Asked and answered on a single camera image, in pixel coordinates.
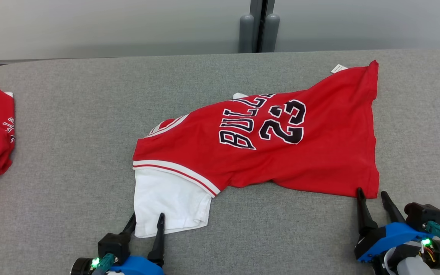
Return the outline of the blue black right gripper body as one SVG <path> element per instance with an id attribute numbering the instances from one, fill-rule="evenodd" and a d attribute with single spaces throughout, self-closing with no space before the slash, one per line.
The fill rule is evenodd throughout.
<path id="1" fill-rule="evenodd" d="M 414 230 L 405 223 L 389 223 L 362 237 L 354 247 L 354 254 L 359 262 L 371 262 L 394 247 L 424 238 L 424 232 Z"/>

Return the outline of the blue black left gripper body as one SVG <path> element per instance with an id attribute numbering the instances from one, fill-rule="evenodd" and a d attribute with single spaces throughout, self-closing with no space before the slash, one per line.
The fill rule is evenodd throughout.
<path id="1" fill-rule="evenodd" d="M 124 263 L 111 266 L 108 275 L 164 275 L 164 255 L 129 256 Z"/>

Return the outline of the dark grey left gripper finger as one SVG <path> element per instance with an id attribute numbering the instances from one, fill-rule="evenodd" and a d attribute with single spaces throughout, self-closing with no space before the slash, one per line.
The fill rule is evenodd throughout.
<path id="1" fill-rule="evenodd" d="M 152 246 L 152 250 L 148 253 L 148 261 L 163 267 L 165 263 L 165 214 L 161 213 L 157 222 L 157 235 Z"/>
<path id="2" fill-rule="evenodd" d="M 136 214 L 133 213 L 130 217 L 128 223 L 124 227 L 124 229 L 121 231 L 120 235 L 127 240 L 127 243 L 130 242 L 132 234 L 136 228 Z"/>

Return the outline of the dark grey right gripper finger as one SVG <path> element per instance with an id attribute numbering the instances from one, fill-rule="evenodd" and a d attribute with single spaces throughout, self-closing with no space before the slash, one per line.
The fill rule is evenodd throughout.
<path id="1" fill-rule="evenodd" d="M 375 230 L 378 224 L 372 219 L 369 213 L 368 207 L 366 205 L 366 196 L 362 188 L 358 188 L 356 191 L 357 200 L 357 222 L 358 222 L 358 232 L 360 237 L 365 237 L 369 232 Z"/>
<path id="2" fill-rule="evenodd" d="M 383 190 L 380 192 L 380 195 L 381 195 L 382 205 L 383 205 L 384 210 L 386 211 L 387 216 L 388 216 L 388 222 L 389 223 L 406 223 L 405 218 L 402 216 L 398 207 L 393 203 L 388 192 Z"/>

